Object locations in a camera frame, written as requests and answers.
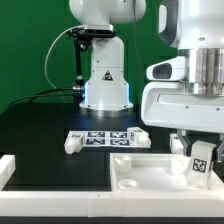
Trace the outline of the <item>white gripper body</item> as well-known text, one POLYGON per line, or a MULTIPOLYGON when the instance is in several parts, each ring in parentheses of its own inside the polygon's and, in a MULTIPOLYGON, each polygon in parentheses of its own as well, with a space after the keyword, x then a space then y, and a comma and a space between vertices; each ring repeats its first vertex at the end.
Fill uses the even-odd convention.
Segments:
POLYGON ((177 56, 147 68, 147 126, 224 133, 224 66, 216 56, 177 56))

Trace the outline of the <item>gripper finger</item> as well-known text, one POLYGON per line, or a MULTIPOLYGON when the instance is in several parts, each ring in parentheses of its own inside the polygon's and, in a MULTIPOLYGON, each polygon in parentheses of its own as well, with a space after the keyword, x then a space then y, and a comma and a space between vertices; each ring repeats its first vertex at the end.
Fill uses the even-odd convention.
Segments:
POLYGON ((191 150, 191 142, 190 139, 188 138, 188 132, 186 130, 178 129, 177 137, 180 140, 181 144, 183 145, 183 154, 185 156, 189 156, 191 150))
POLYGON ((217 149, 217 161, 222 162, 224 160, 224 134, 220 134, 221 144, 217 149))

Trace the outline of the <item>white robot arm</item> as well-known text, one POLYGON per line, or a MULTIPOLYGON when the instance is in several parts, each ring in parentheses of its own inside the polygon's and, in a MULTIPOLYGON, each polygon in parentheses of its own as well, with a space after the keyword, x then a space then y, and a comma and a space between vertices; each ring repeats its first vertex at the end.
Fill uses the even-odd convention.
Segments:
MULTIPOLYGON (((121 110, 129 90, 121 74, 123 42, 115 24, 136 23, 154 0, 69 0, 84 36, 93 39, 81 106, 121 110)), ((161 0, 159 19, 140 30, 141 97, 147 126, 224 134, 224 0, 161 0)))

